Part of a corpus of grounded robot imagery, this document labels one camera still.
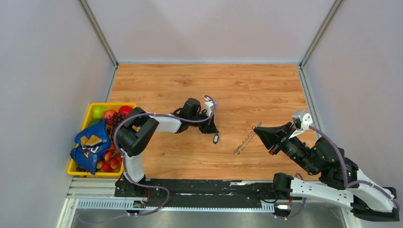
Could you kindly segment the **key with black tag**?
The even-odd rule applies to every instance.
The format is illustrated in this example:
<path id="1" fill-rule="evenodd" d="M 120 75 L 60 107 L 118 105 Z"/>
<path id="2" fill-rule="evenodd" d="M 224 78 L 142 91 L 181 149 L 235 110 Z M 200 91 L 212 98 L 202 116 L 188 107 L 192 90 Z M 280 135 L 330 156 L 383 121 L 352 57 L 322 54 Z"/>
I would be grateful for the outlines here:
<path id="1" fill-rule="evenodd" d="M 220 140 L 219 134 L 215 134 L 215 135 L 214 135 L 214 138 L 213 138 L 213 143 L 214 143 L 214 144 L 217 144 L 217 143 L 219 142 L 219 140 Z"/>

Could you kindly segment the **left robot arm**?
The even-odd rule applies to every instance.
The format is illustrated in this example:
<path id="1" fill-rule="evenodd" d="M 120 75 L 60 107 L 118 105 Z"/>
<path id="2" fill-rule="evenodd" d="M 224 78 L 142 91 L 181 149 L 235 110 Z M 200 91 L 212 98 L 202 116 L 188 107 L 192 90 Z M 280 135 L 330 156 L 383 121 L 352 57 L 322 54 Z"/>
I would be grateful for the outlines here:
<path id="1" fill-rule="evenodd" d="M 123 157 L 123 176 L 128 181 L 127 190 L 135 197 L 146 188 L 142 152 L 155 133 L 182 133 L 197 127 L 202 134 L 213 134 L 213 143 L 219 141 L 219 130 L 214 116 L 218 103 L 205 95 L 205 102 L 189 98 L 183 107 L 170 114 L 146 112 L 136 107 L 115 129 L 113 141 Z"/>

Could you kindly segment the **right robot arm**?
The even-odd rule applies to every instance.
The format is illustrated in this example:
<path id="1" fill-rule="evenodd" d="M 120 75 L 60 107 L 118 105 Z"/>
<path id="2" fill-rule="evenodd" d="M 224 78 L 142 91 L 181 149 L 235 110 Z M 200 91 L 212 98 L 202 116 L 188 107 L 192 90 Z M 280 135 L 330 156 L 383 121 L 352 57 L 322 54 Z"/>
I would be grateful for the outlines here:
<path id="1" fill-rule="evenodd" d="M 371 222 L 398 222 L 400 206 L 393 187 L 381 187 L 349 158 L 344 149 L 310 124 L 256 127 L 269 154 L 283 152 L 308 175 L 319 175 L 320 184 L 276 173 L 272 194 L 280 199 L 301 197 L 321 200 L 349 210 L 355 217 Z"/>

